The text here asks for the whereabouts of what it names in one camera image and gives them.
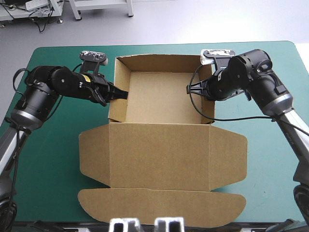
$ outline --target wire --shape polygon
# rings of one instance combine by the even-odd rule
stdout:
[[[12,201],[13,201],[13,190],[15,188],[15,184],[16,184],[16,177],[17,177],[17,169],[18,169],[18,160],[19,160],[19,153],[20,153],[20,137],[19,137],[19,129],[16,129],[16,151],[15,151],[15,167],[14,167],[14,174],[13,174],[13,181],[12,181],[12,185],[11,185],[11,193],[10,193],[10,197],[9,197],[9,206],[8,206],[8,212],[6,215],[6,221],[5,221],[5,227],[7,228],[9,226],[9,216],[10,216],[10,210],[12,207]]]
[[[22,92],[17,91],[17,88],[15,87],[15,80],[18,77],[18,75],[22,72],[27,72],[29,74],[28,69],[22,68],[22,69],[17,70],[13,76],[13,89],[16,93],[20,94],[23,97],[23,101],[26,101],[26,96]]]
[[[40,33],[42,33],[45,30],[46,25],[49,23],[49,19],[50,19],[51,15],[53,14],[53,11],[54,11],[54,8],[52,8],[50,13],[48,14],[48,17],[47,17],[47,20],[44,23],[43,29],[40,28],[40,25],[37,22],[33,21],[34,24],[38,27]]]
[[[72,70],[72,72],[74,72],[79,66],[81,66],[82,64],[76,65],[76,67]]]
[[[283,122],[283,123],[285,123],[285,124],[287,124],[287,125],[289,125],[289,126],[291,126],[291,127],[294,127],[295,129],[297,129],[297,130],[299,130],[300,132],[303,132],[305,135],[309,136],[309,133],[308,133],[308,132],[304,131],[303,129],[301,129],[301,128],[297,127],[297,126],[295,126],[295,125],[292,124],[292,123],[286,122],[286,121],[284,121],[284,120],[282,120],[282,119],[276,119],[276,120],[277,120],[277,121],[280,121],[280,122]]]
[[[12,19],[15,19],[12,15],[11,15],[11,13],[4,7],[4,5],[2,5],[1,4],[1,6],[5,9],[5,11],[10,15],[10,17],[12,17]]]
[[[58,101],[58,103],[57,103],[55,109],[50,113],[50,115],[47,117],[47,119],[45,120],[45,122],[46,122],[48,119],[50,119],[50,118],[53,116],[53,114],[56,112],[56,110],[58,109],[58,107],[59,107],[59,105],[60,105],[62,99],[63,99],[63,96],[60,97],[60,99],[59,99],[59,101]]]
[[[16,6],[16,5],[14,5],[14,6],[13,5],[8,5],[8,4],[4,4],[4,3],[1,3],[1,2],[0,2],[0,5],[1,6],[6,6],[9,9],[19,9],[19,10],[22,10],[22,11],[27,11],[26,9],[20,8],[20,7]]]
[[[193,79],[195,78],[196,73],[203,67],[203,65],[200,65],[194,72],[194,74],[192,75],[192,78],[190,80],[190,84],[189,84],[189,95],[190,95],[190,99],[191,99],[191,103],[194,106],[194,108],[196,109],[196,111],[202,115],[203,117],[213,120],[213,121],[223,121],[223,122],[229,122],[229,121],[241,121],[241,120],[248,120],[248,119],[271,119],[273,121],[280,121],[282,123],[285,123],[293,128],[295,128],[296,130],[299,130],[300,132],[303,132],[305,135],[309,136],[309,133],[304,131],[303,129],[299,128],[296,125],[293,125],[292,123],[286,122],[280,118],[272,118],[272,117],[268,117],[268,116],[252,116],[252,117],[239,117],[239,118],[230,118],[230,119],[220,119],[220,118],[214,118],[214,117],[210,117],[206,114],[204,114],[203,112],[201,112],[197,105],[194,103],[193,97],[192,97],[192,93],[191,93],[191,85],[193,82]]]
[[[190,95],[190,99],[191,99],[191,103],[194,106],[195,110],[202,115],[203,117],[213,120],[213,121],[221,121],[221,122],[229,122],[229,121],[240,121],[240,120],[248,120],[248,119],[272,119],[271,117],[268,116],[252,116],[252,117],[239,117],[239,118],[230,118],[230,119],[220,119],[220,118],[215,118],[215,117],[210,117],[206,114],[204,114],[203,112],[201,112],[197,105],[194,103],[193,97],[192,97],[192,93],[191,93],[191,85],[193,82],[193,79],[195,78],[196,73],[203,67],[203,65],[200,65],[194,72],[191,80],[190,80],[190,84],[189,84],[189,95]]]

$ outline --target table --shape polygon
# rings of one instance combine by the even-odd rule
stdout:
[[[109,65],[100,72],[113,80],[114,60],[132,54],[199,54],[201,49],[232,49],[240,54],[255,48],[267,51],[273,69],[295,98],[294,107],[309,122],[309,76],[291,42],[200,43],[132,46],[41,47],[34,51],[28,69],[38,65],[61,65],[73,69],[81,61],[83,50],[104,52]],[[21,82],[19,90],[25,86]],[[9,111],[16,104],[15,96]],[[216,103],[218,118],[261,115],[252,101],[240,95]],[[83,176],[79,170],[78,135],[108,123],[108,107],[73,98],[64,98],[54,116],[32,133],[20,156],[15,200],[17,221],[94,221],[80,207],[77,193],[81,189],[103,188],[102,183]],[[248,175],[215,191],[245,196],[247,205],[236,221],[275,222],[287,218],[302,220],[294,202],[292,180],[298,160],[279,127],[270,120],[215,122],[215,126],[248,138]],[[0,134],[8,127],[3,123]]]

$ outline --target cardboard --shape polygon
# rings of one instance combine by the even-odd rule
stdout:
[[[113,188],[211,191],[246,177],[247,141],[211,125],[110,123],[81,133],[80,160]]]
[[[117,58],[114,84],[129,91],[128,99],[111,102],[109,119],[134,123],[212,122],[196,112],[186,86],[200,66],[199,56],[136,55]],[[211,76],[211,66],[203,66],[194,82]],[[201,110],[214,117],[214,102],[193,95]]]
[[[135,55],[115,61],[117,87],[128,99],[110,104],[108,125],[80,135],[81,172],[112,188],[84,189],[79,201],[93,218],[182,216],[187,226],[233,221],[245,199],[210,192],[247,173],[247,140],[201,117],[186,94],[199,56]],[[210,77],[203,66],[194,82]],[[214,117],[214,102],[194,95]]]
[[[234,221],[246,204],[237,194],[142,188],[83,189],[78,199],[99,221],[130,216],[139,218],[142,224],[152,224],[159,216],[184,217],[186,226],[202,228]]]

